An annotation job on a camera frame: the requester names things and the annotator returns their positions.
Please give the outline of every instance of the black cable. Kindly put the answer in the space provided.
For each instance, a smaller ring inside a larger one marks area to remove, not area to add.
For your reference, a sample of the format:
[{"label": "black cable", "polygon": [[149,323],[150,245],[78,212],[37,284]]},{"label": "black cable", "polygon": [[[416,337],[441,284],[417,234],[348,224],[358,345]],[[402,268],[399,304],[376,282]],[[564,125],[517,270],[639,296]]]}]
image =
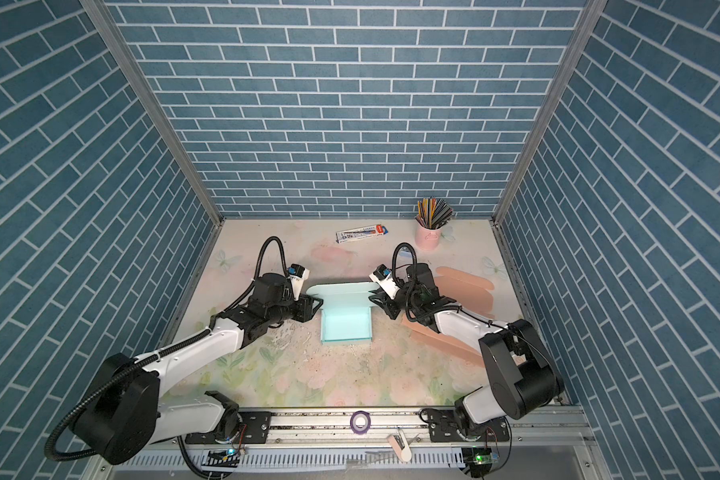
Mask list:
[{"label": "black cable", "polygon": [[129,375],[133,374],[135,371],[141,369],[142,367],[149,365],[155,360],[159,360],[164,356],[168,356],[171,353],[177,352],[186,346],[192,345],[194,342],[197,342],[198,340],[201,340],[210,334],[211,331],[209,329],[205,329],[197,335],[192,336],[191,338],[188,338],[175,345],[168,346],[162,350],[158,350],[158,353],[150,355],[144,360],[139,360],[135,364],[125,368],[122,372],[113,376],[108,382],[106,382],[99,388],[93,390],[88,396],[81,399],[77,403],[77,405],[72,408],[50,432],[48,440],[46,440],[45,447],[43,449],[43,454],[45,454],[45,457],[49,460],[54,460],[55,462],[69,462],[72,460],[79,460],[80,458],[86,458],[96,455],[96,451],[94,451],[92,448],[88,448],[87,450],[80,450],[78,452],[59,452],[56,449],[56,443],[58,442],[59,437],[61,437],[61,434],[64,433],[64,430],[66,430],[67,427],[83,413],[83,411],[88,407],[89,404],[93,402],[93,400],[99,398],[107,389],[122,382]]},{"label": "black cable", "polygon": [[286,252],[282,248],[282,242],[277,236],[270,236],[268,239],[264,240],[264,244],[262,245],[262,248],[259,250],[259,257],[256,259],[256,269],[253,272],[253,280],[251,280],[250,285],[248,285],[248,288],[246,288],[246,291],[244,291],[240,296],[238,296],[234,302],[232,302],[227,308],[222,310],[221,312],[217,313],[216,316],[218,316],[221,313],[226,313],[229,310],[235,308],[242,302],[250,293],[253,291],[253,286],[256,284],[256,279],[259,278],[259,274],[261,273],[262,268],[262,262],[264,261],[264,253],[266,252],[266,248],[269,246],[271,242],[277,242],[277,246],[280,250],[280,262],[282,263],[282,274],[285,278],[288,278],[288,268],[286,267]]},{"label": "black cable", "polygon": [[[397,266],[398,254],[400,253],[400,250],[402,250],[403,248],[407,249],[408,252],[411,253],[412,263]],[[416,288],[416,284],[418,283],[418,277],[417,277],[418,272],[417,272],[417,268],[416,268],[417,264],[418,264],[418,260],[416,257],[416,250],[414,250],[414,248],[409,243],[403,242],[402,244],[399,244],[394,248],[394,252],[392,253],[392,272],[393,272],[392,276],[395,279],[395,283],[397,282],[398,278],[394,272],[398,268],[403,267],[403,266],[413,266],[413,274],[411,275],[411,281],[409,283],[410,287],[405,291],[405,317],[408,319],[409,322],[416,321],[416,317],[411,315],[411,302],[412,302],[413,292]],[[461,309],[461,307],[457,306],[457,305],[446,305],[446,306],[441,306],[437,309],[434,309],[431,312],[427,312],[427,315],[434,315],[435,313],[445,312],[447,310],[459,311],[460,309]]]},{"label": "black cable", "polygon": [[[437,420],[432,419],[432,418],[435,418],[435,415],[432,415],[431,412],[434,412],[435,414],[440,414],[442,416],[446,416],[446,417],[448,417],[448,420],[450,420],[452,423],[455,423],[455,419],[452,416],[450,416],[446,412],[442,412],[442,411],[436,410],[434,408],[422,408],[421,410],[419,410],[418,411],[418,419],[421,420],[422,423],[426,423],[427,426],[439,425],[440,423]],[[422,417],[422,414],[424,414],[424,413],[426,413],[427,416],[430,417],[429,420],[424,420],[424,418]]]},{"label": "black cable", "polygon": [[[276,242],[278,245],[278,248],[280,250],[280,262],[282,264],[282,273],[287,278],[288,277],[288,267],[286,266],[286,253],[282,247],[282,242],[277,236],[270,236],[268,239],[264,241],[264,244],[262,245],[262,248],[259,251],[259,257],[256,260],[256,271],[253,274],[253,278],[259,278],[259,274],[261,272],[261,266],[262,262],[264,260],[264,253],[266,252],[266,248],[269,246],[271,242]],[[230,304],[227,308],[224,309],[224,311],[227,311],[229,309],[235,308],[243,299],[245,299],[253,290],[253,285],[255,281],[252,281],[251,284],[246,288],[246,291],[242,293],[234,302]],[[118,383],[122,382],[125,378],[127,378],[129,375],[133,374],[135,371],[141,369],[144,366],[149,365],[150,363],[159,360],[163,358],[164,356],[168,356],[171,353],[178,352],[179,350],[182,350],[183,348],[192,345],[194,342],[197,342],[198,340],[201,340],[208,335],[211,334],[210,329],[205,329],[198,333],[197,335],[194,335],[186,340],[183,340],[182,342],[178,342],[175,345],[168,346],[164,349],[161,349],[158,351],[158,353],[154,355],[150,355],[147,358],[140,360],[133,364],[132,366],[129,366],[125,368],[120,373],[113,376],[109,381],[107,381],[105,384],[100,386],[99,388],[93,390],[91,394],[86,396],[85,398],[82,398],[77,405],[72,408],[66,416],[64,416],[54,427],[54,429],[50,432],[50,435],[48,436],[48,439],[45,442],[45,446],[43,449],[43,454],[45,454],[45,457],[49,460],[54,460],[55,462],[69,462],[72,460],[79,460],[81,458],[86,458],[90,456],[96,455],[96,451],[92,448],[88,448],[86,450],[80,450],[78,452],[59,452],[56,449],[56,444],[59,440],[59,437],[61,437],[61,434],[64,433],[64,430],[67,429],[67,427],[74,422],[77,417],[79,417],[85,409],[88,407],[89,404],[93,402],[96,398],[100,397],[104,392],[117,385]],[[191,462],[187,462],[187,465],[190,466],[190,470],[192,470],[192,467],[194,467]]]},{"label": "black cable", "polygon": [[187,467],[189,467],[190,471],[201,477],[205,478],[206,480],[221,480],[222,478],[227,478],[231,475],[231,473],[224,473],[224,472],[206,472],[205,470],[201,470],[198,468],[194,462],[192,461],[192,458],[190,457],[190,454],[186,451],[186,446],[184,445],[184,439],[181,436],[176,437],[176,442],[179,444],[179,450],[181,450],[181,457],[184,459],[184,463]]},{"label": "black cable", "polygon": [[[531,342],[527,341],[525,338],[523,338],[522,335],[519,335],[519,334],[517,334],[516,332],[513,332],[511,329],[509,329],[509,328],[507,328],[507,327],[505,327],[505,326],[497,325],[496,323],[493,323],[492,321],[487,321],[487,322],[486,322],[485,320],[482,320],[481,318],[477,318],[476,316],[471,315],[469,312],[467,312],[467,311],[464,310],[463,308],[461,308],[461,312],[462,312],[463,314],[465,314],[466,316],[470,316],[471,318],[473,318],[473,319],[475,319],[475,320],[477,320],[477,321],[479,321],[479,322],[485,323],[485,324],[490,325],[490,326],[495,326],[496,328],[499,328],[499,329],[502,329],[502,330],[504,330],[504,331],[507,331],[507,332],[509,332],[509,333],[514,334],[517,338],[519,338],[520,340],[522,340],[523,342],[525,342],[525,344],[528,345],[533,351],[535,351],[536,353],[538,353],[539,356],[540,356],[541,358],[543,358],[543,359],[547,362],[547,365],[549,365],[550,368],[552,368],[553,363],[550,362],[550,360],[547,358],[547,356],[546,356],[545,354],[543,354],[538,348],[536,348],[533,343],[531,343]],[[562,392],[563,389],[560,387],[560,380],[557,379],[557,376],[555,376],[554,381],[555,381],[555,385],[557,386],[557,389]],[[547,406],[547,405],[549,405],[550,402],[552,402],[552,400],[554,400],[554,396],[553,396],[552,398],[550,398],[550,400],[549,400],[547,403],[543,404],[542,406]]]}]

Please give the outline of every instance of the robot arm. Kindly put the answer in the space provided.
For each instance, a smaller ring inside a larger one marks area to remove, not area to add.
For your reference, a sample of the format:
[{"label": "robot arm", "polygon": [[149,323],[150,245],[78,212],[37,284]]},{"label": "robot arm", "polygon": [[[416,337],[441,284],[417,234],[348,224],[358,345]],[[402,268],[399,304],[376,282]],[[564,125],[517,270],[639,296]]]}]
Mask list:
[{"label": "robot arm", "polygon": [[[394,274],[396,256],[402,248],[409,250],[413,259],[406,269],[406,280]],[[369,299],[390,318],[404,311],[409,321],[452,336],[482,353],[489,386],[456,401],[455,421],[462,435],[480,435],[489,420],[504,415],[520,418],[562,393],[563,379],[529,322],[490,320],[441,296],[429,266],[416,261],[411,245],[398,245],[392,268],[380,265],[370,277],[381,288]],[[513,353],[525,356],[525,361],[517,365]]]},{"label": "robot arm", "polygon": [[[283,274],[259,276],[264,252],[273,241],[280,249]],[[210,391],[191,400],[172,398],[162,404],[159,400],[192,372],[245,348],[270,327],[285,320],[310,321],[322,300],[301,294],[308,274],[297,264],[287,269],[280,239],[270,237],[259,252],[254,281],[203,331],[133,359],[122,353],[106,359],[84,398],[48,437],[45,455],[66,461],[99,454],[118,464],[147,444],[187,433],[212,432],[217,441],[228,442],[240,433],[239,407],[231,399]],[[91,449],[58,452],[56,441],[67,427]]]}]

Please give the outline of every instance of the floral tablecloth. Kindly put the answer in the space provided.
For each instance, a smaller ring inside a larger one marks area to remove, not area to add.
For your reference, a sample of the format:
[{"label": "floral tablecloth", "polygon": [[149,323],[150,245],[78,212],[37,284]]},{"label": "floral tablecloth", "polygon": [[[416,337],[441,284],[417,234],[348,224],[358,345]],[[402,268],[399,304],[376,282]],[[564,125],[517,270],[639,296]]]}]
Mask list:
[{"label": "floral tablecloth", "polygon": [[[250,282],[261,243],[278,235],[286,262],[311,270],[304,290],[319,283],[367,281],[378,264],[391,264],[394,246],[413,243],[413,220],[379,222],[384,237],[336,244],[334,233],[368,220],[229,220],[182,320],[176,338],[201,330]],[[262,272],[277,271],[273,244]],[[454,220],[441,245],[417,251],[438,285],[471,310],[501,320],[520,318],[520,307],[486,220]],[[408,263],[405,258],[398,264]],[[482,365],[450,356],[412,338],[399,320],[372,308],[373,340],[364,345],[320,343],[319,314],[311,322],[286,322],[243,350],[222,356],[188,376],[169,396],[219,390],[243,407],[450,405],[486,385]]]}]

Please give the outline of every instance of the brick wall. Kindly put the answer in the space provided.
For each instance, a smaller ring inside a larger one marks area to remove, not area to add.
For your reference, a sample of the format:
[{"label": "brick wall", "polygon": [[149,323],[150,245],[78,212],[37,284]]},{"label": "brick wall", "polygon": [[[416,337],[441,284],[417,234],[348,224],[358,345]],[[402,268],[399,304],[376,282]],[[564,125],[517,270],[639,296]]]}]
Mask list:
[{"label": "brick wall", "polygon": [[48,431],[105,357],[154,347],[209,232],[77,0],[0,2],[1,479],[82,473]]},{"label": "brick wall", "polygon": [[486,218],[584,0],[234,3],[108,2],[225,216]]},{"label": "brick wall", "polygon": [[504,230],[614,477],[720,478],[720,2],[608,2]]}]

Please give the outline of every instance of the pink cardboard piece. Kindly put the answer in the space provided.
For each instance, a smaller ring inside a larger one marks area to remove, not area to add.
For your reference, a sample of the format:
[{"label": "pink cardboard piece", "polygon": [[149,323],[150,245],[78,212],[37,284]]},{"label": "pink cardboard piece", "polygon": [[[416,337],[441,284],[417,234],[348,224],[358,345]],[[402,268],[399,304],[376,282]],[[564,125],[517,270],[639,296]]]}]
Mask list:
[{"label": "pink cardboard piece", "polygon": [[[490,280],[447,266],[440,266],[435,272],[440,274],[434,278],[434,284],[438,286],[441,295],[450,296],[471,312],[494,318],[490,313],[494,308],[494,297],[490,294],[494,284]],[[402,324],[413,331],[411,338],[414,340],[476,365],[484,364],[480,352],[452,336],[435,333],[421,323],[409,322],[408,319],[403,319]]]}]

